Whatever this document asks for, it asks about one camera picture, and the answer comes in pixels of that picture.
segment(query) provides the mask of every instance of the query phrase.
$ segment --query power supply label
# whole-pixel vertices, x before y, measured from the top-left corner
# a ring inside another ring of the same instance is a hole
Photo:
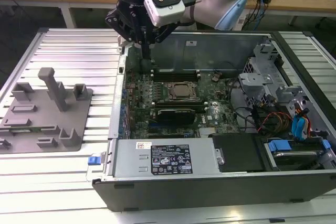
[[[153,175],[193,173],[189,145],[152,145],[151,161]]]

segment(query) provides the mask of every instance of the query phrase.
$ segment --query workbench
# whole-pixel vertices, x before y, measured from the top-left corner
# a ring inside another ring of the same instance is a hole
[[[117,0],[16,0],[22,6],[58,7],[61,9],[66,26],[75,28],[72,8],[115,8]],[[13,6],[12,0],[0,0],[0,5]],[[244,18],[255,8],[255,0],[248,0]],[[336,17],[336,1],[332,0],[272,0],[267,15]]]
[[[283,32],[308,72],[336,105],[336,64],[314,37]],[[336,190],[310,202],[210,208],[110,212],[87,176],[88,157],[107,150],[108,127],[118,68],[117,33],[111,29],[50,29],[38,33],[0,91],[0,120],[13,100],[16,82],[45,89],[40,67],[53,67],[65,88],[93,89],[83,145],[78,152],[0,155],[1,223],[334,223]],[[295,74],[284,66],[293,83]],[[95,177],[102,165],[93,166]]]

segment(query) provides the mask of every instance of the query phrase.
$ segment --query slotted aluminum surface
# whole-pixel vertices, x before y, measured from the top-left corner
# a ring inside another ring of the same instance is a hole
[[[35,76],[41,66],[54,67],[56,80],[90,83],[94,96],[80,151],[0,155],[1,223],[335,223],[336,190],[297,204],[110,212],[86,172],[88,157],[107,149],[117,55],[113,30],[53,29],[32,45],[19,81],[45,88]],[[0,118],[13,100],[9,95],[0,102]],[[99,175],[102,167],[93,171]]]
[[[289,47],[297,55],[317,85],[336,107],[336,61],[314,37],[302,32],[281,32]],[[299,82],[288,66],[284,70],[293,85]]]

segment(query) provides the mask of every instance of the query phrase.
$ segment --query open computer chassis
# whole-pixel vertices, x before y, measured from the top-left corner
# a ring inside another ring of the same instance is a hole
[[[281,34],[121,47],[104,157],[113,211],[302,202],[336,188],[336,110]]]

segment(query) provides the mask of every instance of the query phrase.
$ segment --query blue cable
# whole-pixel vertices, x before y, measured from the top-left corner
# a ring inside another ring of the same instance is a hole
[[[262,19],[262,15],[265,14],[265,5],[264,5],[264,1],[263,1],[263,0],[260,0],[260,2],[261,2],[260,4],[263,5],[264,12],[262,12],[261,15],[259,16],[259,19],[258,19],[258,21],[257,21],[257,23],[256,23],[256,25],[255,25],[255,27],[253,28],[253,31],[257,29],[257,27],[259,26],[260,21],[261,21],[261,19]]]

